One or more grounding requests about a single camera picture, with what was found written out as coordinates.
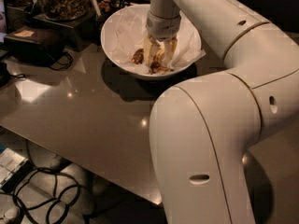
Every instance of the white robotic arm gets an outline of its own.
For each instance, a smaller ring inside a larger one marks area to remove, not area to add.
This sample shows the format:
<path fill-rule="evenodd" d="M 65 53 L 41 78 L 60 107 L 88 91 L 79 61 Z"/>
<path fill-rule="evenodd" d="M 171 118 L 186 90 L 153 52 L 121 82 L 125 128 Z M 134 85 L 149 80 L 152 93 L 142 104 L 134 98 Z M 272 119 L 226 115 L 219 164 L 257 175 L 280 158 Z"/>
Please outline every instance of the white robotic arm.
<path fill-rule="evenodd" d="M 299 47 L 235 0 L 151 0 L 149 34 L 175 35 L 178 7 L 228 69 L 177 84 L 152 109 L 168 223 L 254 223 L 242 157 L 298 112 Z"/>

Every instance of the screw hole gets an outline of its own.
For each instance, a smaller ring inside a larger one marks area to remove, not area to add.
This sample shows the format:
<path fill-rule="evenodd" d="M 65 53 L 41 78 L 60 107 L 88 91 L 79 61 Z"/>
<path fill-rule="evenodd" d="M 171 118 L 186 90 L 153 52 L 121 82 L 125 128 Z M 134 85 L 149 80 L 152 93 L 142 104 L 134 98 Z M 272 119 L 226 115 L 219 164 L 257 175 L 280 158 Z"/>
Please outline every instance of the screw hole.
<path fill-rule="evenodd" d="M 270 108 L 271 108 L 272 113 L 276 114 L 278 112 L 277 100 L 273 96 L 270 96 L 269 102 L 270 102 Z"/>
<path fill-rule="evenodd" d="M 245 20 L 242 20 L 242 21 L 240 21 L 237 25 L 239 25 L 239 26 L 243 26 L 245 23 L 246 23 L 246 21 L 245 21 Z"/>
<path fill-rule="evenodd" d="M 194 185 L 201 185 L 209 181 L 209 175 L 192 175 L 190 182 Z"/>

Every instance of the white bowl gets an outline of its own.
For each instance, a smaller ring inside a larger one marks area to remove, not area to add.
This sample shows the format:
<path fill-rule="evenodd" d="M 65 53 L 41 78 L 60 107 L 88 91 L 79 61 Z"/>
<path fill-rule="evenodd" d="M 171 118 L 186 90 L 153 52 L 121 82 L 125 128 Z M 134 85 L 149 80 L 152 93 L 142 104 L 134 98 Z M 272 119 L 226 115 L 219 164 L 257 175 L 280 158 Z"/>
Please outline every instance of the white bowl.
<path fill-rule="evenodd" d="M 150 5 L 134 5 L 112 14 L 102 28 L 102 48 L 114 64 L 136 78 L 166 79 L 187 69 L 201 57 L 201 38 L 196 28 L 181 13 L 181 24 L 177 34 L 178 44 L 172 63 L 175 69 L 165 74 L 151 75 L 144 63 L 133 64 L 131 62 L 134 53 L 143 48 L 149 9 Z"/>

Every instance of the robotic arm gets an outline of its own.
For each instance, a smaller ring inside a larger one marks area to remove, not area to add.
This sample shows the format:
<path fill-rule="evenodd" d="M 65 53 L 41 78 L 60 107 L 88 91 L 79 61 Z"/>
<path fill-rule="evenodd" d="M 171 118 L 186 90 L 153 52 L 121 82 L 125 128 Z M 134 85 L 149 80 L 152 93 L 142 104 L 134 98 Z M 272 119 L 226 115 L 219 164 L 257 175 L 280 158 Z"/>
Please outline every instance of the robotic arm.
<path fill-rule="evenodd" d="M 176 35 L 179 10 L 228 69 L 177 84 L 152 109 L 168 223 L 254 223 L 242 157 L 298 112 L 299 47 L 235 0 L 151 0 L 149 35 Z"/>

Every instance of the glossy table surface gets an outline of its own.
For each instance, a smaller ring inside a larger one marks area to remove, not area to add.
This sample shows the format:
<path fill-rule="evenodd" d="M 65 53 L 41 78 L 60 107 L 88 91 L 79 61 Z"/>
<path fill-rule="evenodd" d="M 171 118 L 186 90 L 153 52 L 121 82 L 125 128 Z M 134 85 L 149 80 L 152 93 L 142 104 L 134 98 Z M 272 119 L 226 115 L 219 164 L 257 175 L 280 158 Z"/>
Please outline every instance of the glossy table surface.
<path fill-rule="evenodd" d="M 74 62 L 64 71 L 5 60 L 10 74 L 24 73 L 27 79 L 0 89 L 0 126 L 160 203 L 150 155 L 150 111 L 168 87 L 203 73 L 205 61 L 168 80 L 148 82 L 122 72 L 100 46 L 69 53 Z"/>

